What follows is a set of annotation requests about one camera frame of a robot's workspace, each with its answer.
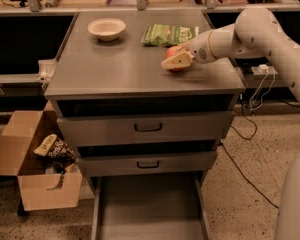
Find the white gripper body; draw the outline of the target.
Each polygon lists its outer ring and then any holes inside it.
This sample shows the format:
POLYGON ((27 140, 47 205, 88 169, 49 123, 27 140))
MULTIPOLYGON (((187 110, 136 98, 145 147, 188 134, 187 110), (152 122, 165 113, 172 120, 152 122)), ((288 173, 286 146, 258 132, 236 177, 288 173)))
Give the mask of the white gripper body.
POLYGON ((195 38, 183 44, 183 47, 190 52, 195 62, 206 64, 217 60, 213 55, 210 45, 211 34, 211 30, 200 33, 195 38))

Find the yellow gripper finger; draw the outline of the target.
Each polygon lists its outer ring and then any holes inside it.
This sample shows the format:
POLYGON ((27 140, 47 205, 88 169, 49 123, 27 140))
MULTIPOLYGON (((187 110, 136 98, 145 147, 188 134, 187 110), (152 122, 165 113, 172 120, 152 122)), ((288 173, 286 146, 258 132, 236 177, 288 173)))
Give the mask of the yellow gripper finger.
POLYGON ((192 64, 193 56, 185 51, 168 51, 166 58, 161 62, 161 66, 166 70, 182 70, 192 64))

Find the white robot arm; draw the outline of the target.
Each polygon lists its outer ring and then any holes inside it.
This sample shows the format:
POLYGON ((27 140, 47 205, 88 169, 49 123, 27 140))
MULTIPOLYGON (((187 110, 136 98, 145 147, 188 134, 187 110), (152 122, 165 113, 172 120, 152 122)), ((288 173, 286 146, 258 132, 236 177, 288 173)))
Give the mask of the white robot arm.
MULTIPOLYGON (((221 58, 265 57, 300 103, 300 45, 264 7, 243 10, 233 24, 205 31, 176 47, 161 62, 166 70, 221 58)), ((300 240, 300 153, 288 169, 281 193, 275 240, 300 240)))

